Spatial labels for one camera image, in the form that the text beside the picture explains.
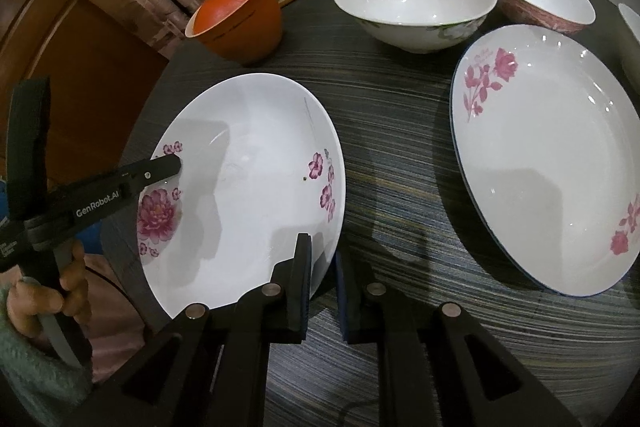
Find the knitted sleeve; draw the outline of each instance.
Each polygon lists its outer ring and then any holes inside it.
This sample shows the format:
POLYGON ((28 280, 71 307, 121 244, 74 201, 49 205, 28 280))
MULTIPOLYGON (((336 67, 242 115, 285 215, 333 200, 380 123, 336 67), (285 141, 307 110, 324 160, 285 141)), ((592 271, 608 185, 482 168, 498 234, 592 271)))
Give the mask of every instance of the knitted sleeve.
POLYGON ((92 367, 68 367, 32 346, 11 324, 0 286, 0 371, 18 400, 45 427, 58 427, 92 389, 92 367))

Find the plate with pink flower pattern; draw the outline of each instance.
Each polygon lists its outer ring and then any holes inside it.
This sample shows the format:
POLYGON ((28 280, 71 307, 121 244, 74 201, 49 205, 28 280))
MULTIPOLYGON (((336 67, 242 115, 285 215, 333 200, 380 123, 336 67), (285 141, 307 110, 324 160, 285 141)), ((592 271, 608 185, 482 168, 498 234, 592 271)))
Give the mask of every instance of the plate with pink flower pattern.
POLYGON ((312 238, 311 292, 334 256, 346 182, 329 115, 308 90, 268 73, 207 89, 175 118, 153 156, 177 154, 178 176, 147 187, 138 205, 146 279, 175 317, 217 308, 266 283, 312 238))
POLYGON ((640 250, 640 120, 606 66, 571 38, 505 26, 478 39, 451 87, 466 186, 532 279, 589 296, 640 250))

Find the brown wooden door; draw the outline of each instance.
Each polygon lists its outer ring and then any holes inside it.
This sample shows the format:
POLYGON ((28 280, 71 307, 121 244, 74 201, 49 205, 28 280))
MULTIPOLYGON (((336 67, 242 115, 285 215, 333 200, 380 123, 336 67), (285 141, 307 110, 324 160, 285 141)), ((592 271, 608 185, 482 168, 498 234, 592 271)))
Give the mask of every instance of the brown wooden door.
POLYGON ((0 0, 0 154, 15 83, 48 74, 49 178, 113 167, 166 63, 87 0, 0 0))

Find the striped wooden table surface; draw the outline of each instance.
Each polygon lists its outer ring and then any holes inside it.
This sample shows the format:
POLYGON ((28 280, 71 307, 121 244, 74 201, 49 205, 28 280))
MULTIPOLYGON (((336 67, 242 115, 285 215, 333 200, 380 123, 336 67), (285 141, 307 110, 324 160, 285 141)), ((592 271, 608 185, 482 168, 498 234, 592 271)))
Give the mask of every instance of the striped wooden table surface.
MULTIPOLYGON (((615 47, 616 7, 591 1, 596 22, 576 39, 628 88, 615 47)), ((478 35, 506 23, 494 12, 478 35)), ((529 282, 495 246, 466 193, 449 128, 450 80, 469 42, 408 54, 369 37, 333 0, 293 2, 284 27, 279 49, 255 68, 185 42, 146 102, 122 162, 149 157, 180 110, 221 80, 248 71, 295 79, 318 97, 340 137, 342 237, 353 251, 413 298, 461 303, 585 425, 597 425, 640 366, 638 270, 603 294, 574 299, 529 282)), ((135 208, 103 230, 116 274, 146 320, 162 327, 168 318, 137 258, 135 208)), ((341 342, 330 286, 311 304, 306 343, 271 349, 267 426, 378 423, 375 347, 341 342)))

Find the person's hand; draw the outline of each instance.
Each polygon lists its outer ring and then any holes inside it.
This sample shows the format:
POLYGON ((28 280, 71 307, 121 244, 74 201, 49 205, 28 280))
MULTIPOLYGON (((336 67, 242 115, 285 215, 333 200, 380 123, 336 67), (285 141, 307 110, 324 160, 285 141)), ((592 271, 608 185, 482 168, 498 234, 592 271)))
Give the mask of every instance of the person's hand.
POLYGON ((74 241, 72 253, 74 260, 60 277, 60 285, 68 291, 66 298, 52 288, 23 281, 18 281, 9 290, 6 300, 7 315, 18 333, 30 339, 37 337, 42 331, 38 314, 62 311, 68 317, 74 317, 79 324, 87 324, 91 319, 91 304, 87 299, 89 285, 84 270, 84 248, 80 241, 74 241))

